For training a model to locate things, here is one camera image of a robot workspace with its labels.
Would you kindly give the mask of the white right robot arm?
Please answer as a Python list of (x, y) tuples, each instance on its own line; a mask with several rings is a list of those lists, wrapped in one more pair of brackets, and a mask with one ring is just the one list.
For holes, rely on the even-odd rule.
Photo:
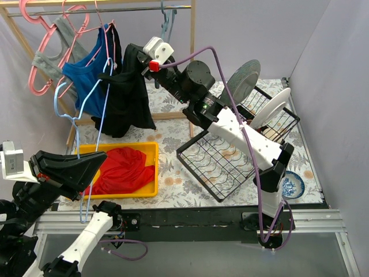
[(279, 144), (258, 132), (267, 120), (255, 116), (251, 123), (242, 120), (237, 105), (255, 89), (261, 71), (260, 62), (252, 59), (244, 63), (224, 83), (220, 96), (210, 89), (215, 79), (209, 66), (202, 61), (192, 61), (184, 71), (172, 56), (163, 64), (140, 50), (138, 61), (144, 66), (143, 76), (154, 79), (176, 100), (186, 104), (183, 114), (196, 126), (215, 134), (238, 150), (248, 154), (255, 169), (254, 183), (258, 189), (258, 207), (262, 225), (274, 229), (282, 222), (283, 208), (280, 181), (292, 156), (294, 147)]

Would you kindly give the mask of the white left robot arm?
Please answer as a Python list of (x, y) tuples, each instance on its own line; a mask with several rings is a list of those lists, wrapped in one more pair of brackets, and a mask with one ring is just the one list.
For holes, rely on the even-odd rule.
[(57, 155), (39, 151), (25, 161), (21, 151), (3, 149), (4, 179), (13, 180), (13, 198), (1, 201), (2, 276), (81, 276), (82, 269), (108, 231), (123, 223), (120, 206), (103, 201), (85, 227), (55, 219), (45, 233), (29, 229), (60, 197), (79, 200), (107, 158), (103, 151)]

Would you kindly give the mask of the light blue hanger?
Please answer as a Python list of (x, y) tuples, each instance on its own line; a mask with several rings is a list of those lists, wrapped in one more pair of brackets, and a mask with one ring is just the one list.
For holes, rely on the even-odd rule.
[[(96, 91), (98, 85), (101, 82), (102, 82), (102, 79), (100, 79), (100, 78), (96, 81), (96, 83), (94, 84), (92, 89), (88, 92), (85, 99), (82, 101), (82, 104), (81, 104), (81, 107), (79, 109), (78, 115), (75, 115), (73, 117), (69, 114), (66, 114), (66, 113), (60, 113), (59, 112), (59, 104), (57, 103), (58, 96), (61, 96), (60, 90), (66, 85), (66, 82), (63, 81), (61, 84), (57, 85), (57, 87), (55, 89), (55, 92), (54, 92), (53, 105), (54, 105), (55, 114), (60, 118), (68, 119), (71, 122), (72, 127), (76, 131), (75, 141), (76, 141), (76, 150), (77, 150), (77, 160), (78, 161), (81, 161), (80, 131), (79, 131), (78, 123), (82, 119), (87, 119), (87, 112), (85, 112), (85, 106), (86, 106), (87, 100), (89, 100), (91, 98), (92, 94)], [(102, 113), (102, 117), (101, 117), (101, 123), (100, 123), (99, 132), (98, 132), (98, 136), (97, 136), (95, 150), (93, 152), (94, 154), (99, 150), (101, 130), (102, 130), (102, 126), (103, 126), (103, 123), (104, 123), (104, 117), (105, 117), (105, 114), (106, 114), (106, 107), (107, 107), (107, 100), (108, 100), (108, 96), (109, 96), (109, 91), (110, 91), (110, 85), (108, 85), (105, 100), (104, 100), (103, 113)], [(86, 208), (85, 209), (83, 209), (85, 189), (83, 189), (83, 192), (82, 192), (82, 195), (81, 195), (81, 200), (80, 200), (79, 217), (80, 217), (80, 223), (81, 224), (86, 223), (87, 220), (88, 220), (89, 206), (90, 206), (90, 202), (91, 202), (91, 193), (92, 193), (92, 188), (93, 188), (93, 182), (92, 181), (89, 182), (88, 188), (89, 188), (89, 193), (87, 195), (87, 201), (86, 201)]]

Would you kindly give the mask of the grey-blue hanger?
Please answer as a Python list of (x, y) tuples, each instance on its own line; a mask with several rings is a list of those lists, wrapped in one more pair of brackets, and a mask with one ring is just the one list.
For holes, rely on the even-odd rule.
[(173, 29), (174, 22), (175, 22), (175, 16), (178, 11), (177, 9), (171, 9), (170, 11), (166, 12), (164, 10), (163, 0), (160, 1), (160, 9), (161, 9), (161, 13), (164, 19), (161, 25), (161, 38), (163, 39), (164, 42), (169, 43), (171, 35), (172, 35), (172, 29)]

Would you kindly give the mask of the red tank top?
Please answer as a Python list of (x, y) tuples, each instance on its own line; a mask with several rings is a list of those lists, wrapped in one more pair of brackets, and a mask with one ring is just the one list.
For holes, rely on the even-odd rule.
[(129, 194), (155, 180), (155, 166), (146, 166), (146, 154), (130, 148), (114, 148), (100, 166), (100, 175), (93, 183), (92, 195)]

